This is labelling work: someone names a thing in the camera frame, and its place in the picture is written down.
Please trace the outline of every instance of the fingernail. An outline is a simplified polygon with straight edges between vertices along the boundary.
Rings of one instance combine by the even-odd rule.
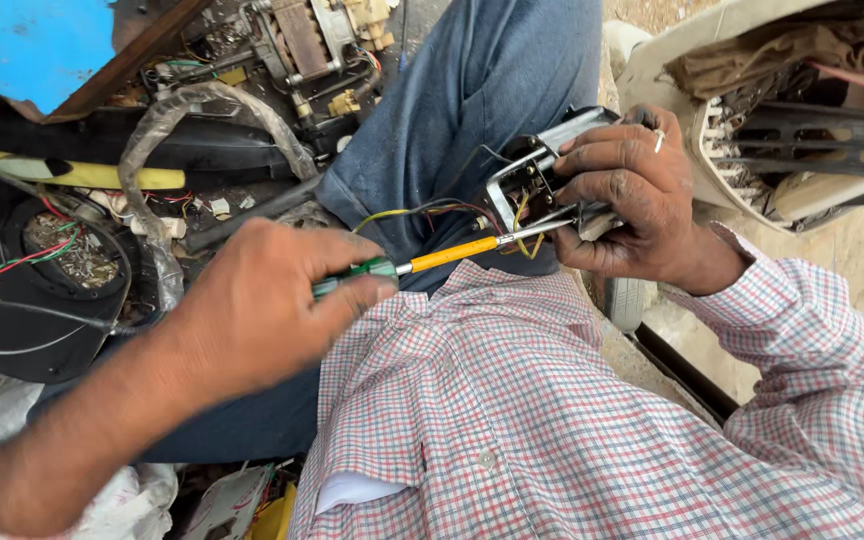
[[[399,288],[392,283],[382,283],[378,286],[378,301],[388,300],[399,292]]]

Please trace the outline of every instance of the shirt button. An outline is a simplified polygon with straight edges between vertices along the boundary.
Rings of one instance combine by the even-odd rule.
[[[492,469],[496,466],[496,453],[485,450],[479,454],[479,465],[485,469]]]

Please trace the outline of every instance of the yellow screwdriver shaft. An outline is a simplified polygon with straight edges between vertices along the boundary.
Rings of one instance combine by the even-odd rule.
[[[481,240],[468,242],[467,244],[462,244],[461,246],[456,246],[454,248],[435,251],[417,258],[413,258],[411,261],[402,264],[401,266],[395,267],[395,273],[399,276],[404,276],[405,274],[422,272],[423,270],[428,270],[429,268],[435,268],[436,266],[442,266],[443,264],[452,263],[453,261],[459,261],[461,259],[472,257],[473,255],[485,253],[486,251],[492,251],[499,246],[511,244],[516,240],[528,239],[529,237],[534,237],[535,235],[539,235],[541,233],[548,233],[549,231],[553,231],[555,229],[558,229],[559,227],[571,225],[574,222],[574,219],[551,221],[548,223],[537,225],[535,227],[523,228],[522,230],[517,230],[516,232],[503,234],[502,236],[490,236],[488,238],[482,238]]]

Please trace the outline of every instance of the blue metal panel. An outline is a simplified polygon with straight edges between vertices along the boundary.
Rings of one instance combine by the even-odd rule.
[[[51,114],[115,56],[108,0],[0,0],[0,95]]]

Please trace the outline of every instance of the hand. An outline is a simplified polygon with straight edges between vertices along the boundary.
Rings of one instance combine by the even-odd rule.
[[[658,153],[654,129],[665,133]],[[745,272],[748,263],[738,252],[692,222],[692,171],[671,112],[637,106],[623,124],[590,129],[559,153],[555,172],[574,178],[558,202],[606,202],[625,221],[595,242],[582,241],[571,227],[556,230],[562,264],[666,282],[695,295],[724,290]]]
[[[182,351],[174,376],[203,399],[268,387],[320,361],[356,318],[396,293],[390,279],[363,276],[313,300],[313,283],[381,255],[349,232],[249,220],[150,339]]]

